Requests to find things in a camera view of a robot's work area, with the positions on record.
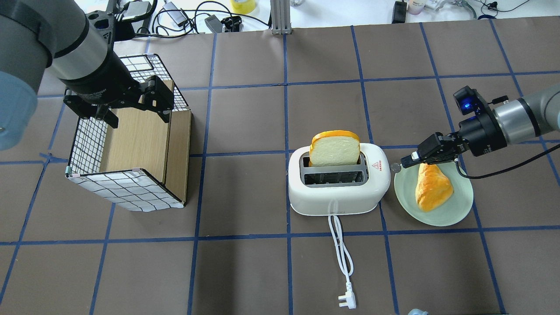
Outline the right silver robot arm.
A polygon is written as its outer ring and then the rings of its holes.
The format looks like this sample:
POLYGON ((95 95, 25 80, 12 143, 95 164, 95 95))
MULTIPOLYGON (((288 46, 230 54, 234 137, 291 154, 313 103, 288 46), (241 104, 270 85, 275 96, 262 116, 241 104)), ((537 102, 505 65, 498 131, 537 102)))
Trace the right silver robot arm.
POLYGON ((430 135, 416 151, 400 160, 403 168, 448 163, 467 151, 482 156, 559 130, 558 84, 515 100, 496 98, 492 101, 494 109, 468 86, 453 96, 461 114, 467 116, 459 130, 430 135))

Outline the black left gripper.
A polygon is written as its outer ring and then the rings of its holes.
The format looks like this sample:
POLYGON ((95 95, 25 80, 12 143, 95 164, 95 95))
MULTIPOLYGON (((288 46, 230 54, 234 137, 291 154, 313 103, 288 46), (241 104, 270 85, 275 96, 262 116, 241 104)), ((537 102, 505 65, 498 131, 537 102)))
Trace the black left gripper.
POLYGON ((62 82, 66 84, 64 104, 80 119, 102 120, 118 128, 118 116, 111 109, 136 108, 157 113, 164 123, 170 123, 174 81, 152 75, 140 84, 114 52, 92 74, 62 82))

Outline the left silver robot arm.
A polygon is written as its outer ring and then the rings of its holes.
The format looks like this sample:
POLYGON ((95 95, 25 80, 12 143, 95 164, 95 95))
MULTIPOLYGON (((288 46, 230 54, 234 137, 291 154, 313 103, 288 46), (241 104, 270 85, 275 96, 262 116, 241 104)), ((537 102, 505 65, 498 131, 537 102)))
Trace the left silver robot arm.
POLYGON ((1 150, 21 141, 45 70, 65 84, 63 101, 80 119, 117 128, 112 110, 135 108, 170 122, 172 90, 156 76, 134 80, 113 50, 114 42, 136 36, 132 23, 154 8, 123 17, 116 0, 90 13, 73 0, 3 0, 0 9, 1 150))

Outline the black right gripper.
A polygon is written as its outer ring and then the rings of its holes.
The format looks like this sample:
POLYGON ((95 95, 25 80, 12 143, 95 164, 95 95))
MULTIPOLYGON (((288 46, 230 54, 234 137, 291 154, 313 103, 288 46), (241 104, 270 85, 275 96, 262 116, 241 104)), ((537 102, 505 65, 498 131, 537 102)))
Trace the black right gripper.
POLYGON ((464 152, 481 156, 507 146, 506 138, 493 113, 472 116, 459 123, 459 130, 434 133, 418 145, 416 151, 401 159, 407 169, 419 164, 450 163, 464 152))

